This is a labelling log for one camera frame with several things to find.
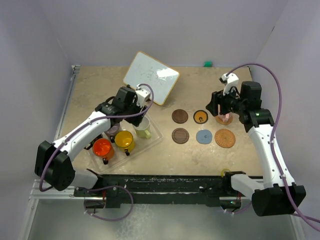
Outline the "tan cork coaster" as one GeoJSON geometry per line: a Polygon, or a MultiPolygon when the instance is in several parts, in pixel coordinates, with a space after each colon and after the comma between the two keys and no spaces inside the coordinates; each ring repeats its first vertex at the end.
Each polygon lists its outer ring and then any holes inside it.
{"type": "Polygon", "coordinates": [[[233,121],[233,116],[230,116],[227,121],[223,121],[219,116],[215,116],[214,118],[221,125],[229,125],[233,121]]]}

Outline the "orange black-rimmed coaster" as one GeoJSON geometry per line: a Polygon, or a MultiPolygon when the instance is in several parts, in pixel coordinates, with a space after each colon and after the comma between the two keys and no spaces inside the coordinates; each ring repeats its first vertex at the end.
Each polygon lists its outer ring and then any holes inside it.
{"type": "Polygon", "coordinates": [[[197,110],[193,114],[193,120],[197,124],[205,124],[209,119],[208,113],[204,110],[197,110]]]}

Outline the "pink cup white inside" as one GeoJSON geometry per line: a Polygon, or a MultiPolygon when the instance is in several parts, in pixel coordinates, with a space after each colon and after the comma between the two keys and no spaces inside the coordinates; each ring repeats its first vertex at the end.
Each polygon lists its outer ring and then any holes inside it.
{"type": "Polygon", "coordinates": [[[232,117],[231,113],[227,113],[225,115],[221,115],[221,114],[218,115],[218,119],[224,124],[227,124],[231,117],[232,117]]]}

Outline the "pale yellow cup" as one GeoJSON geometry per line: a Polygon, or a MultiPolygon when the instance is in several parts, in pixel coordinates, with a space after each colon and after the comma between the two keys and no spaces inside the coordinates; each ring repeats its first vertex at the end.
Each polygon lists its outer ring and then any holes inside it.
{"type": "Polygon", "coordinates": [[[144,116],[139,126],[133,127],[135,130],[135,133],[140,138],[151,138],[151,132],[150,132],[150,120],[144,116]]]}

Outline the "purple cup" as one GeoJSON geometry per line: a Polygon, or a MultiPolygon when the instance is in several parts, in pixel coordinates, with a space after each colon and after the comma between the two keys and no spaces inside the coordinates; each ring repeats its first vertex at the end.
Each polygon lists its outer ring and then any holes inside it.
{"type": "Polygon", "coordinates": [[[105,131],[105,135],[109,138],[109,140],[114,143],[115,142],[115,137],[122,130],[121,126],[119,123],[113,125],[110,129],[105,131]]]}

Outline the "blue round coaster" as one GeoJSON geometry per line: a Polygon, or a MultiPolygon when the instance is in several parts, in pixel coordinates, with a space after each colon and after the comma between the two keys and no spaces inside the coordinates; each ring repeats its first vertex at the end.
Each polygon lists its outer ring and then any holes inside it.
{"type": "Polygon", "coordinates": [[[211,133],[210,130],[203,129],[203,130],[199,130],[196,133],[196,141],[199,144],[203,144],[203,145],[210,144],[212,142],[212,139],[213,139],[213,134],[211,133]]]}

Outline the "woven rattan coaster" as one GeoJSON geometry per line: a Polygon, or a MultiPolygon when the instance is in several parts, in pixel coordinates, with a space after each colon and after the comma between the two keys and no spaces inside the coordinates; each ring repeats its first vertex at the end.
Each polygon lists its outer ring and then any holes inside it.
{"type": "Polygon", "coordinates": [[[236,143],[234,133],[226,128],[219,129],[214,135],[214,140],[222,148],[231,148],[236,143]]]}

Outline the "dark brown wooden coaster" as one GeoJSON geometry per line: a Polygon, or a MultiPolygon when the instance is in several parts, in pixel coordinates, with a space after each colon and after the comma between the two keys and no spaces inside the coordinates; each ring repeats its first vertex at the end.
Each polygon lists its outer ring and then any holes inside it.
{"type": "Polygon", "coordinates": [[[189,116],[185,110],[176,109],[172,112],[171,118],[175,123],[183,124],[188,120],[189,116]]]}

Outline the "white cup black handle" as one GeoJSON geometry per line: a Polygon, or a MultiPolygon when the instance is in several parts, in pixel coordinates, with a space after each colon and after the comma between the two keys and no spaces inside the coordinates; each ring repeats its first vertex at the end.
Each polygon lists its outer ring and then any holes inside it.
{"type": "Polygon", "coordinates": [[[90,143],[88,143],[88,144],[84,147],[84,149],[85,149],[85,150],[89,150],[89,149],[91,149],[91,148],[93,147],[93,145],[94,145],[94,141],[91,141],[90,143]]]}

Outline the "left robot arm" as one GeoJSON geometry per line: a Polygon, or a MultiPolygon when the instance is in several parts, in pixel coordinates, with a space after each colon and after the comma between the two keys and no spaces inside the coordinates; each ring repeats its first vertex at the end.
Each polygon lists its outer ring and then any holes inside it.
{"type": "Polygon", "coordinates": [[[100,103],[79,126],[54,142],[43,141],[37,149],[34,172],[40,177],[39,190],[63,191],[69,186],[85,189],[91,196],[103,191],[99,176],[92,170],[76,170],[73,160],[102,133],[122,120],[138,126],[154,100],[154,91],[146,83],[136,89],[120,87],[115,96],[100,103]]]}

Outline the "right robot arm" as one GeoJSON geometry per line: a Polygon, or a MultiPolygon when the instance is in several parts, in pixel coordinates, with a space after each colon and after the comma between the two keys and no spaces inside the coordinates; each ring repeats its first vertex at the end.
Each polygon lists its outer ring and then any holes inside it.
{"type": "Polygon", "coordinates": [[[228,196],[240,192],[251,200],[259,217],[291,215],[306,197],[302,185],[296,185],[288,171],[272,134],[275,122],[271,112],[261,107],[262,87],[258,82],[244,81],[240,92],[235,83],[223,81],[224,89],[214,91],[206,109],[214,116],[234,113],[244,125],[260,160],[263,182],[258,183],[242,171],[227,172],[222,190],[228,196]]]}

